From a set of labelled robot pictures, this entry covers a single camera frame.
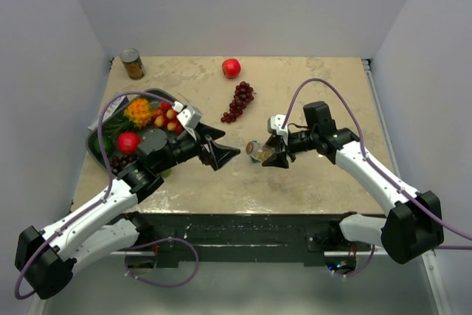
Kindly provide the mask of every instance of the red fruit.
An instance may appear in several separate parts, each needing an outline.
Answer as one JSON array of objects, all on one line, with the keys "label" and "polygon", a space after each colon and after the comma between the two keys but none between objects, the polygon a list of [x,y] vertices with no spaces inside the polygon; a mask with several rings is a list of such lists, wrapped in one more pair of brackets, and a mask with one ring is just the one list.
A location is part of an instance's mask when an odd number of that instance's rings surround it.
[{"label": "red fruit", "polygon": [[162,114],[164,114],[163,110],[157,108],[153,113],[153,120],[155,120],[158,116],[161,116]]},{"label": "red fruit", "polygon": [[241,65],[239,64],[237,59],[234,58],[226,59],[221,65],[221,68],[223,70],[224,76],[228,79],[233,79],[234,77],[237,77],[241,72]]},{"label": "red fruit", "polygon": [[180,126],[180,122],[178,120],[172,120],[167,124],[168,131],[175,131],[177,127]]},{"label": "red fruit", "polygon": [[179,135],[179,134],[182,133],[183,131],[184,131],[184,127],[182,127],[182,125],[179,124],[179,125],[177,126],[177,128],[174,130],[174,133],[177,134],[177,135]]},{"label": "red fruit", "polygon": [[170,109],[167,111],[165,114],[169,120],[174,120],[177,117],[177,111],[174,111],[173,109]]},{"label": "red fruit", "polygon": [[124,132],[118,136],[117,148],[125,155],[134,154],[140,142],[141,139],[136,133]]},{"label": "red fruit", "polygon": [[172,108],[172,106],[169,103],[161,102],[159,108],[163,110],[163,112],[167,112]]},{"label": "red fruit", "polygon": [[165,128],[167,121],[168,121],[167,116],[161,114],[160,116],[156,117],[156,119],[154,120],[154,127]]}]

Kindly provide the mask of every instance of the food can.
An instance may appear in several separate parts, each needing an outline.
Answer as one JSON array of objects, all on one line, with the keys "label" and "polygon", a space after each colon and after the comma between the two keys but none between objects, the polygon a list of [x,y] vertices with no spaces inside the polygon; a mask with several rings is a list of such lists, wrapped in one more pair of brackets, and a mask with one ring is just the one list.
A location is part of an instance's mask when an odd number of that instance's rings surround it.
[{"label": "food can", "polygon": [[145,76],[146,69],[142,65],[141,57],[136,49],[125,49],[119,55],[119,59],[123,62],[126,72],[131,79],[138,80]]}]

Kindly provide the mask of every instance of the white wall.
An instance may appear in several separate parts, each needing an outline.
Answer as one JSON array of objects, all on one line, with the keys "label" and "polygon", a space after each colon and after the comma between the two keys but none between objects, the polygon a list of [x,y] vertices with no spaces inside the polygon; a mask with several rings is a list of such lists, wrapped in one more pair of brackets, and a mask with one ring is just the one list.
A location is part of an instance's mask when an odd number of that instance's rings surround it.
[{"label": "white wall", "polygon": [[[472,233],[472,2],[408,0],[374,58],[375,84],[402,177],[442,200]],[[445,243],[469,244],[446,233]],[[472,252],[440,252],[454,313],[470,314]]]},{"label": "white wall", "polygon": [[107,60],[78,0],[0,0],[0,43],[0,314],[24,314],[18,234],[68,211]]},{"label": "white wall", "polygon": [[80,0],[111,54],[371,58],[405,0]]}]

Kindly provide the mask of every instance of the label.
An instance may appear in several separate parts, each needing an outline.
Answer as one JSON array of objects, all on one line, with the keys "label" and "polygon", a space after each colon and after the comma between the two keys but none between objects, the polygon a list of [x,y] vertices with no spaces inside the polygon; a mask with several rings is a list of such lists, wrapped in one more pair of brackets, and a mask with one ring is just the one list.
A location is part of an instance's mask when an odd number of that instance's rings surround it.
[{"label": "label", "polygon": [[[128,97],[126,96],[121,96],[118,97],[115,101],[111,103],[111,105],[106,109],[105,115],[103,116],[103,122],[105,122],[114,112],[118,109],[129,103],[130,101],[128,100]],[[92,124],[88,127],[90,131],[93,131],[97,128],[98,126],[98,117],[96,118],[95,121],[93,121]]]}]

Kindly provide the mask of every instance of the red grapes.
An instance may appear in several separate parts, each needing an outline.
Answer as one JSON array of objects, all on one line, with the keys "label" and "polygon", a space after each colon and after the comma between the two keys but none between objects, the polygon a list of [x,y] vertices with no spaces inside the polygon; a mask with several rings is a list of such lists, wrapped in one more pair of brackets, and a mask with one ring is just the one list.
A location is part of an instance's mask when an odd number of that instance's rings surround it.
[{"label": "red grapes", "polygon": [[235,89],[233,101],[229,104],[229,112],[221,117],[221,122],[231,123],[243,114],[243,110],[254,99],[254,89],[244,81],[241,81]]},{"label": "red grapes", "polygon": [[134,155],[125,155],[121,158],[119,158],[118,156],[114,156],[113,159],[110,161],[111,172],[114,175],[117,175],[121,170],[126,167],[126,165],[128,165],[130,162],[133,162],[134,159]]}]

